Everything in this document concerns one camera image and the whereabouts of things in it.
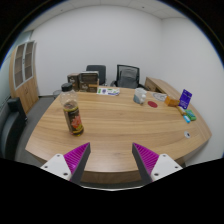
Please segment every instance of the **box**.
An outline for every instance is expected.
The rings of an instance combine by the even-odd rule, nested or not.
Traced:
[[[81,73],[72,73],[68,75],[68,82],[72,83],[72,89],[76,92],[79,91],[79,76]]]
[[[176,107],[180,103],[180,100],[176,100],[170,96],[167,96],[164,103],[167,104],[167,106]]]
[[[96,93],[99,86],[99,72],[88,71],[80,73],[79,90],[80,92]]]

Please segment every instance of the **wooden cabinet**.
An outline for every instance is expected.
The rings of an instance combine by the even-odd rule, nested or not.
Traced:
[[[26,114],[39,99],[36,85],[34,49],[34,41],[18,45],[12,52],[9,65],[11,97],[20,97]]]

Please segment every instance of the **paper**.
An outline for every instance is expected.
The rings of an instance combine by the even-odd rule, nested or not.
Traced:
[[[107,88],[98,88],[97,94],[100,95],[111,95],[117,96],[120,93],[120,89],[107,89]]]

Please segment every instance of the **gray chair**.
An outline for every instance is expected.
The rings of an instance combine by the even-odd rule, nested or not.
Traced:
[[[114,80],[110,86],[124,87],[130,89],[143,88],[147,91],[149,89],[139,83],[140,69],[128,65],[117,65],[117,79]]]
[[[86,71],[99,72],[99,85],[107,86],[106,84],[106,66],[105,65],[87,65]]]
[[[26,121],[20,98],[9,99],[0,111],[0,158],[15,160],[16,147]]]

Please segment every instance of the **small object on table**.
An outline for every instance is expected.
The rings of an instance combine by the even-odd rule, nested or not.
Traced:
[[[187,113],[187,116],[189,117],[189,119],[191,121],[195,121],[196,120],[196,116],[194,115],[194,113],[192,112],[192,110],[185,110],[185,112]]]
[[[164,103],[167,105],[167,106],[170,106],[170,107],[176,107],[178,106],[180,100],[176,100],[170,96],[167,96]]]
[[[61,92],[62,92],[61,90],[55,90],[53,92],[54,99],[56,99],[60,95]]]
[[[154,107],[154,108],[158,107],[158,105],[155,102],[153,102],[153,101],[148,101],[148,105],[150,107]]]
[[[183,90],[183,93],[180,97],[180,103],[178,106],[181,106],[183,107],[183,109],[187,109],[189,103],[190,103],[190,100],[191,100],[191,97],[192,97],[192,93],[188,92],[187,90]]]
[[[183,117],[184,117],[184,120],[185,120],[187,123],[190,123],[190,122],[191,122],[190,118],[189,118],[187,115],[184,115]]]
[[[177,109],[179,110],[181,115],[187,115],[187,112],[180,106],[177,106]]]
[[[97,94],[100,95],[111,95],[111,96],[117,96],[120,93],[120,89],[107,89],[107,88],[98,88]]]

